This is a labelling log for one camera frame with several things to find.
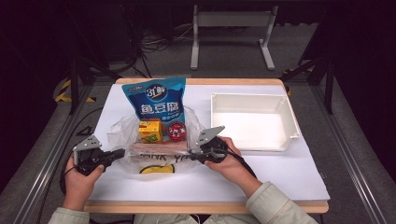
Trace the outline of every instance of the person's hand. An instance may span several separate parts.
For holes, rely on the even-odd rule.
[[[66,174],[64,180],[66,183],[66,195],[64,197],[63,208],[83,211],[85,202],[93,192],[93,186],[96,180],[101,176],[105,167],[99,165],[89,175],[83,175],[77,171],[74,164],[73,156],[69,158],[66,164]]]
[[[239,149],[233,144],[233,140],[229,137],[221,137],[229,151],[233,151],[238,156],[241,156]],[[250,197],[256,189],[258,189],[262,182],[256,179],[236,158],[227,155],[224,161],[215,163],[213,161],[205,161],[205,165],[211,170],[221,173],[228,181],[235,183],[242,191],[245,192],[247,197]]]

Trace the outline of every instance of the sleeve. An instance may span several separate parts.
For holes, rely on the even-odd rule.
[[[74,223],[74,224],[89,224],[90,214],[87,212],[73,211],[70,209],[59,207],[52,214],[49,224],[62,224],[62,223]]]
[[[271,182],[262,184],[247,200],[247,209],[260,223],[317,223]]]

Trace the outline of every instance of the white tray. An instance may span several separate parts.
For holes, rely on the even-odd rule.
[[[286,95],[212,93],[211,126],[244,151],[284,151],[300,137]]]

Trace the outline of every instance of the white table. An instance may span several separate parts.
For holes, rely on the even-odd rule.
[[[118,83],[146,81],[119,79]],[[215,92],[286,94],[278,79],[188,78],[183,104],[195,110],[210,127],[210,94]],[[110,150],[106,133],[122,117],[134,113],[121,84],[112,86],[95,136]],[[304,140],[304,134],[285,152],[244,155],[260,181],[271,181],[308,213],[325,213],[330,196]],[[99,178],[86,204],[92,213],[243,214],[247,198],[240,188],[204,165],[182,174],[130,175],[119,162]]]

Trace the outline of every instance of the black cable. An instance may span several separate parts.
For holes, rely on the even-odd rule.
[[[96,111],[102,110],[102,109],[103,109],[102,107],[99,107],[99,108],[97,108],[97,109],[94,109],[94,110],[91,111],[90,113],[86,114],[86,115],[84,116],[84,118],[82,118],[82,119],[78,122],[78,124],[74,127],[73,131],[70,133],[69,137],[67,138],[66,144],[64,145],[64,148],[62,149],[61,156],[60,156],[60,157],[58,158],[58,160],[56,161],[55,167],[58,167],[58,166],[59,166],[59,163],[61,162],[61,159],[62,159],[62,157],[63,157],[63,155],[64,155],[64,152],[66,151],[67,145],[68,145],[68,143],[70,142],[70,139],[72,138],[73,133],[76,131],[78,125],[79,125],[85,118],[87,118],[90,114],[92,114],[92,113],[94,113],[94,112],[96,112]],[[42,216],[42,214],[43,214],[44,205],[45,205],[47,196],[48,196],[48,194],[49,194],[50,186],[51,186],[51,183],[52,183],[52,180],[53,180],[53,177],[54,177],[54,176],[55,176],[55,171],[53,171],[53,172],[50,174],[50,176],[49,176],[49,181],[48,181],[48,185],[47,185],[46,188],[44,189],[44,196],[43,196],[43,201],[41,202],[41,205],[40,205],[40,210],[39,210],[39,212],[38,212],[37,224],[39,224],[40,221],[41,221],[41,216]]]
[[[85,63],[85,64],[87,64],[87,65],[89,65],[89,66],[91,66],[91,67],[94,67],[95,69],[101,71],[102,73],[108,75],[109,77],[113,77],[114,79],[122,78],[122,76],[120,76],[120,75],[118,75],[118,74],[112,72],[111,70],[107,69],[106,67],[103,67],[103,66],[100,65],[99,63],[96,63],[96,62],[94,62],[94,61],[91,61],[91,60],[89,60],[89,59],[87,59],[87,58],[85,58],[85,57],[82,57],[82,56],[79,56],[79,59],[80,59],[83,63]]]
[[[323,214],[320,214],[320,224],[324,224]]]
[[[253,169],[251,169],[251,167],[248,165],[248,163],[245,162],[245,159],[244,159],[243,157],[239,156],[238,154],[236,154],[230,147],[228,147],[228,149],[231,150],[231,152],[228,151],[228,154],[232,155],[232,156],[233,156],[234,158],[236,158],[239,162],[241,162],[241,164],[245,167],[245,169],[247,169],[248,172],[249,172],[251,175],[253,175],[254,178],[257,179],[256,174],[254,174]]]
[[[132,68],[136,71],[136,73],[141,76],[141,77],[146,77],[146,75],[140,71],[139,69],[137,69],[135,66],[132,66]]]
[[[148,72],[148,77],[152,77],[152,76],[151,76],[151,73],[150,73],[150,71],[149,71],[149,68],[148,68],[148,66],[147,66],[147,64],[146,64],[145,58],[146,58],[146,55],[142,54],[141,59],[142,59],[143,65],[145,65],[146,71]]]
[[[191,30],[192,30],[192,27],[190,27],[186,31],[182,32],[181,35],[175,35],[173,37],[172,42],[169,42],[165,39],[157,38],[155,40],[151,40],[151,38],[149,38],[147,41],[145,41],[141,44],[141,48],[149,50],[149,51],[145,51],[146,53],[152,53],[154,51],[164,51],[164,50],[168,49],[169,47],[171,47],[172,45],[178,44],[178,43],[184,41],[185,39],[188,39],[187,37],[184,37],[184,36],[187,35]],[[146,45],[149,45],[149,44],[156,44],[156,47],[155,48],[146,47]]]
[[[69,173],[70,171],[72,171],[73,169],[76,169],[76,166],[73,166],[72,168],[68,169],[66,172],[64,172],[64,176],[67,175],[67,173]]]
[[[112,221],[112,222],[107,222],[107,223],[101,223],[101,222],[97,222],[93,219],[90,218],[90,223],[91,224],[120,224],[120,223],[131,223],[134,224],[134,215],[132,215],[132,219],[131,220],[117,220],[117,221]]]
[[[134,62],[127,63],[126,65],[124,65],[123,67],[120,67],[120,68],[109,69],[109,70],[111,72],[113,72],[113,73],[119,74],[119,73],[125,72],[126,70],[130,69],[132,67],[132,65],[134,65]],[[103,72],[100,72],[100,71],[99,72],[93,72],[93,74],[95,76],[98,76],[98,77],[107,76],[106,73],[103,73]]]
[[[60,183],[61,192],[62,192],[63,195],[66,195],[66,182],[65,182],[65,176],[66,176],[66,174],[67,174],[69,171],[71,171],[72,169],[76,168],[76,167],[73,167],[73,168],[69,169],[69,170],[66,171],[66,172],[64,171],[64,169],[66,169],[67,160],[70,158],[70,156],[72,155],[72,153],[73,153],[73,149],[71,149],[71,150],[67,153],[67,155],[66,155],[66,160],[64,161],[64,165],[62,166],[62,169],[61,169],[61,172],[60,172],[61,177],[59,178],[59,183]]]
[[[91,45],[90,45],[90,41],[88,41],[88,39],[86,38],[86,36],[81,32],[80,27],[78,26],[78,23],[76,22],[75,17],[73,17],[73,14],[71,13],[69,7],[66,6],[66,10],[67,10],[67,13],[68,13],[70,19],[72,20],[72,22],[74,23],[76,29],[78,30],[78,33],[79,33],[80,37],[81,37],[81,38],[83,39],[83,41],[85,42],[85,46],[86,46],[86,47],[88,48],[88,50],[90,51],[91,56],[92,56],[97,62],[100,62],[100,61],[98,60],[98,58],[96,57],[96,54],[93,52],[93,49],[92,49],[92,47],[91,47]]]

